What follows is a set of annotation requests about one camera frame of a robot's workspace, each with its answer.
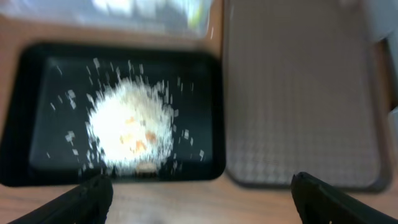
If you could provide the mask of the pile of rice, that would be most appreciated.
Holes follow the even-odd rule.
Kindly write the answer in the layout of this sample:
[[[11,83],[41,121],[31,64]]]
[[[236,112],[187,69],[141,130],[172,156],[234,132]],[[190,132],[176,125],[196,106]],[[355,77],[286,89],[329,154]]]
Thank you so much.
[[[51,60],[32,163],[76,175],[179,175],[211,158],[208,93],[189,68],[148,60]]]

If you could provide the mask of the yellow green snack wrapper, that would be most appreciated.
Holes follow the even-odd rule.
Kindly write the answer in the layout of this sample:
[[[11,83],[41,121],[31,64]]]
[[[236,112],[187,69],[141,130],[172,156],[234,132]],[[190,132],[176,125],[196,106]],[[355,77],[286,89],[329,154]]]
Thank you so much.
[[[187,1],[187,24],[189,28],[196,29],[208,14],[207,0]]]

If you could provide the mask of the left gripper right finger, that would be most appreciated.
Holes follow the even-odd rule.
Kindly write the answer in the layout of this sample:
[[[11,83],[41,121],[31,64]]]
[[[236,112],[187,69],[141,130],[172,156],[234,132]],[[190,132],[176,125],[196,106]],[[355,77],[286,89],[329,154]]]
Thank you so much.
[[[290,190],[303,224],[397,224],[395,218],[306,172],[293,175]]]

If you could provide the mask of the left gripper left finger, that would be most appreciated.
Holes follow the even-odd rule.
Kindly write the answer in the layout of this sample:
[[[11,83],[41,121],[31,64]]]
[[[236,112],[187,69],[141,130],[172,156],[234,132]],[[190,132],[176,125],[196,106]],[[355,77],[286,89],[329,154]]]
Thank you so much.
[[[12,222],[14,224],[104,224],[112,201],[111,179],[101,174]]]

